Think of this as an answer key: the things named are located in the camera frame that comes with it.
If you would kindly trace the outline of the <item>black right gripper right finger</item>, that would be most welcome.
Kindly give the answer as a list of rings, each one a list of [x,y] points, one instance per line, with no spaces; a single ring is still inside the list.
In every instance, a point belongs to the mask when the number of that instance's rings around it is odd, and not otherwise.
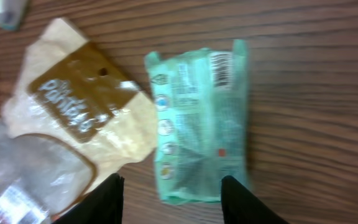
[[[231,175],[221,181],[225,224],[288,224]]]

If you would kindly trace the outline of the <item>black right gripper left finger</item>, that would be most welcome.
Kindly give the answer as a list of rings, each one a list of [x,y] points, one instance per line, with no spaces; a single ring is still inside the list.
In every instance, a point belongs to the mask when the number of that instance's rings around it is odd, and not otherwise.
[[[53,224],[121,224],[123,206],[124,178],[114,173]]]

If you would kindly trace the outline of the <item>beige brown snack pouch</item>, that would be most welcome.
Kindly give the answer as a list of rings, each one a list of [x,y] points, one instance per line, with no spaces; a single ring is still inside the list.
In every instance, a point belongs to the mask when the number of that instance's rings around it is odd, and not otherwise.
[[[0,223],[49,223],[157,145],[149,96],[64,18],[28,46],[0,114]]]

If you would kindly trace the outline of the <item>teal snack packet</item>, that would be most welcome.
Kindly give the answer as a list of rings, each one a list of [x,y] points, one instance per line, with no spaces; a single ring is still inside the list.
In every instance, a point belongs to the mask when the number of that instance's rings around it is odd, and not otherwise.
[[[248,49],[236,39],[231,50],[202,48],[144,58],[157,109],[154,169],[162,202],[219,202],[231,175],[248,185]]]

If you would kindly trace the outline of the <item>small teal box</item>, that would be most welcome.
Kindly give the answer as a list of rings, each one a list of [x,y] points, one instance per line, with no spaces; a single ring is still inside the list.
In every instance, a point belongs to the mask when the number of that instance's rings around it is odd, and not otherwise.
[[[28,5],[29,0],[0,0],[0,28],[17,30]]]

